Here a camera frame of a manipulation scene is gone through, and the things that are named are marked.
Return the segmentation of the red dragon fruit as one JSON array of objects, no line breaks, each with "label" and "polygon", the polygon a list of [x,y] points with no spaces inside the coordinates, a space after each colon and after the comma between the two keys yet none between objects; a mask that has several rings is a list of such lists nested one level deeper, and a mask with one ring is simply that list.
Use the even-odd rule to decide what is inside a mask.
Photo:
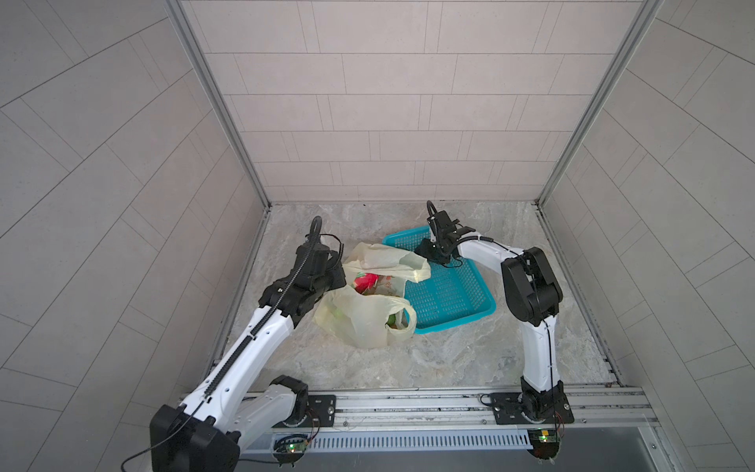
[{"label": "red dragon fruit", "polygon": [[376,289],[380,279],[374,273],[358,273],[352,286],[360,294],[370,294]]}]

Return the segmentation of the pale yellow plastic bag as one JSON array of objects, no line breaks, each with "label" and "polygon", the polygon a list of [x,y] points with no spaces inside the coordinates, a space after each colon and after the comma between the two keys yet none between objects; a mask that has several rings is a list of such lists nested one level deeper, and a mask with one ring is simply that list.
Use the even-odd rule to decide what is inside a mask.
[{"label": "pale yellow plastic bag", "polygon": [[[417,315],[404,298],[407,282],[431,277],[429,262],[417,254],[383,244],[358,244],[343,263],[346,287],[324,295],[315,323],[342,342],[362,349],[405,342],[415,334]],[[381,279],[370,294],[352,286],[358,273]]]}]

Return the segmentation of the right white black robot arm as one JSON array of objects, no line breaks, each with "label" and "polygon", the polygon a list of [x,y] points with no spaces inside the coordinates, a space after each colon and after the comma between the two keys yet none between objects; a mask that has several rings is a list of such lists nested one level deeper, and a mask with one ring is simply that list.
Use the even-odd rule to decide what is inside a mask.
[{"label": "right white black robot arm", "polygon": [[565,399],[556,365],[556,316],[563,293],[545,252],[538,247],[506,247],[463,226],[432,203],[428,212],[432,236],[423,240],[417,253],[437,264],[459,258],[474,261],[501,276],[505,302],[519,320],[523,336],[523,416],[532,423],[556,416],[556,405]]}]

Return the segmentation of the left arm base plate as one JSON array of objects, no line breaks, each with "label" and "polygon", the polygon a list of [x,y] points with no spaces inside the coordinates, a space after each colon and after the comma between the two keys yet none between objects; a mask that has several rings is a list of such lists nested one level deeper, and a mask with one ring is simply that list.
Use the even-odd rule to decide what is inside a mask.
[{"label": "left arm base plate", "polygon": [[329,428],[334,424],[335,395],[309,395],[301,413],[278,422],[273,429]]}]

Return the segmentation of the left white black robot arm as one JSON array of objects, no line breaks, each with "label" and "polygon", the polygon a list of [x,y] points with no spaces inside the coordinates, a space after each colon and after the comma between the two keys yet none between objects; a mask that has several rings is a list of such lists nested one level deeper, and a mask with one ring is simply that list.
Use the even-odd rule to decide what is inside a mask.
[{"label": "left white black robot arm", "polygon": [[278,346],[328,292],[346,285],[342,251],[312,227],[293,269],[264,291],[230,352],[177,407],[163,405],[149,424],[155,471],[232,471],[242,452],[278,423],[307,416],[308,387],[287,376],[248,400],[249,388]]}]

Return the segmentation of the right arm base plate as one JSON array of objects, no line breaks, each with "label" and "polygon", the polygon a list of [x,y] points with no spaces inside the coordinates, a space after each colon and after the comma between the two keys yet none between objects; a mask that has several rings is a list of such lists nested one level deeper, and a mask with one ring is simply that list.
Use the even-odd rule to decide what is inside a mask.
[{"label": "right arm base plate", "polygon": [[491,393],[498,425],[568,425],[575,419],[564,393]]}]

